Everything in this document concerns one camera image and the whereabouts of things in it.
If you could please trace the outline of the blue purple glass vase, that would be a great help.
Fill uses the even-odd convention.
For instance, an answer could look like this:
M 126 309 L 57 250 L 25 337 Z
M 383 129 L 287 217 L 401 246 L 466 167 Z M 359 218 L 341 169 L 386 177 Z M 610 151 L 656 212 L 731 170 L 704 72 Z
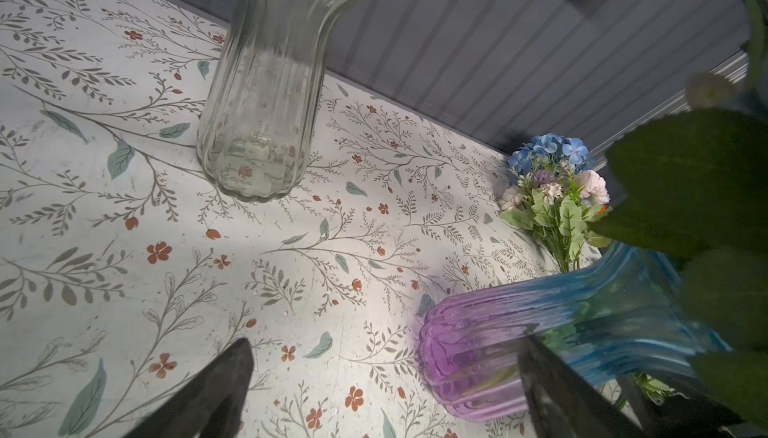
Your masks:
M 684 317 L 681 285 L 665 255 L 615 243 L 581 270 L 449 297 L 420 330 L 423 377 L 450 414 L 475 423 L 526 410 L 528 335 L 593 386 L 633 372 L 692 378 L 689 357 L 729 347 Z

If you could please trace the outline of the pink peach flower bunch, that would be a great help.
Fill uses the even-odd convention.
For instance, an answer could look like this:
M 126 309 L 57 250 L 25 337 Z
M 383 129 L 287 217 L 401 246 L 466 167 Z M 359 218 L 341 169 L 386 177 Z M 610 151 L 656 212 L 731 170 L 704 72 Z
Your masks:
M 606 248 L 611 240 L 590 229 L 607 216 L 610 194 L 598 173 L 563 164 L 545 165 L 521 175 L 499 201 L 500 218 L 528 234 L 548 251 L 561 272 L 581 267 L 585 250 Z

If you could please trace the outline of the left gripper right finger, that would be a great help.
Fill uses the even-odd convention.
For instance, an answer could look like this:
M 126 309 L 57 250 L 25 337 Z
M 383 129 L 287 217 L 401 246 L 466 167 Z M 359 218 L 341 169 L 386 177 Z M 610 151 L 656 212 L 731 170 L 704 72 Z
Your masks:
M 538 437 L 645 435 L 536 336 L 520 340 L 518 368 Z

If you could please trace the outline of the blue hydrangea flower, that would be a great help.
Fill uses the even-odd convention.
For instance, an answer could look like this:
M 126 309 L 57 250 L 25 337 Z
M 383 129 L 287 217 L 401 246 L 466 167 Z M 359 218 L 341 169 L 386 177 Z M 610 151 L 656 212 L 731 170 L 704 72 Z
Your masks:
M 533 173 L 539 165 L 557 165 L 565 161 L 576 172 L 592 169 L 596 160 L 578 138 L 569 138 L 548 133 L 535 136 L 512 153 L 507 160 L 508 169 L 517 176 Z

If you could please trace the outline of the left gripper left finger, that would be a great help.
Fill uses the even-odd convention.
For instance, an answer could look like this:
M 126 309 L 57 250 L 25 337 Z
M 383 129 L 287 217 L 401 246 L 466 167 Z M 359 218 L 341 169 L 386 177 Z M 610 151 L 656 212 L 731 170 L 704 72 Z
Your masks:
M 249 341 L 236 340 L 127 436 L 236 436 L 253 370 Z

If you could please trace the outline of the pale blue peony stem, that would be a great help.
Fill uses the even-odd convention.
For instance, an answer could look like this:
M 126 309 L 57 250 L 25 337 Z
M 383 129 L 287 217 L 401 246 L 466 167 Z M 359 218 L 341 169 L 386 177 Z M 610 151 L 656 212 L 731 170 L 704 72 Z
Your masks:
M 750 25 L 742 92 L 639 126 L 606 157 L 627 198 L 598 234 L 683 260 L 684 316 L 726 350 L 698 379 L 742 420 L 767 425 L 767 0 Z

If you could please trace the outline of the clear ribbed glass vase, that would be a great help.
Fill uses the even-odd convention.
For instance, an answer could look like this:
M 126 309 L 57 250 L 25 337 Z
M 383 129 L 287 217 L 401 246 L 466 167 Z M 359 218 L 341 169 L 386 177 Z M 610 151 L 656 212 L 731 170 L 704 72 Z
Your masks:
M 357 1 L 240 0 L 197 133 L 198 161 L 220 192 L 268 202 L 301 181 L 329 39 Z

